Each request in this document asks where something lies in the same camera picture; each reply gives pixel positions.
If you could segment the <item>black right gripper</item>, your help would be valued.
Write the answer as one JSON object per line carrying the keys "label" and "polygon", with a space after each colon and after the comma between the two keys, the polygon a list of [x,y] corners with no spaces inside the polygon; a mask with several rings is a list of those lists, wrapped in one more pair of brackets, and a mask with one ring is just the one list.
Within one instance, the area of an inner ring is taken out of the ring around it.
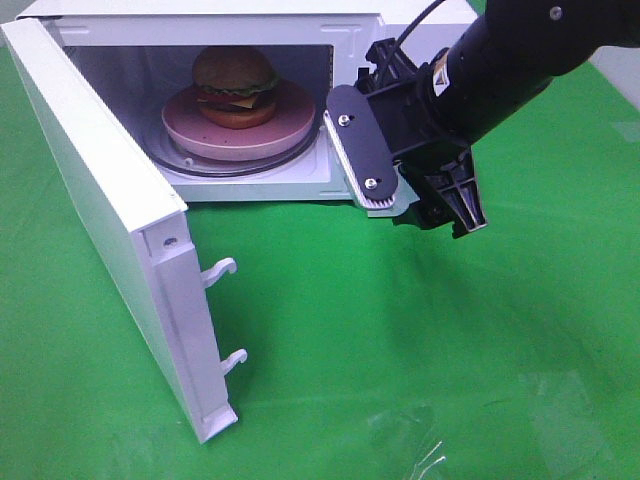
{"label": "black right gripper", "polygon": [[486,227],[470,143],[432,105],[434,64],[416,65],[394,38],[375,41],[365,59],[375,69],[360,68],[355,88],[418,197],[393,223],[421,230],[452,224],[454,239]]}

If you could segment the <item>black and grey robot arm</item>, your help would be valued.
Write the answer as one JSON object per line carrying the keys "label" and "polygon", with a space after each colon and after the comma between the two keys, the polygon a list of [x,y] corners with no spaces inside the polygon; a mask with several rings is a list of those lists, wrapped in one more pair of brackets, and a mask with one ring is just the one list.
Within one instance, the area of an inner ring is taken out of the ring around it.
{"label": "black and grey robot arm", "polygon": [[636,1],[489,1],[456,43],[416,66],[399,38],[374,42],[356,88],[417,195],[397,225],[484,227],[472,145],[602,46],[639,45]]}

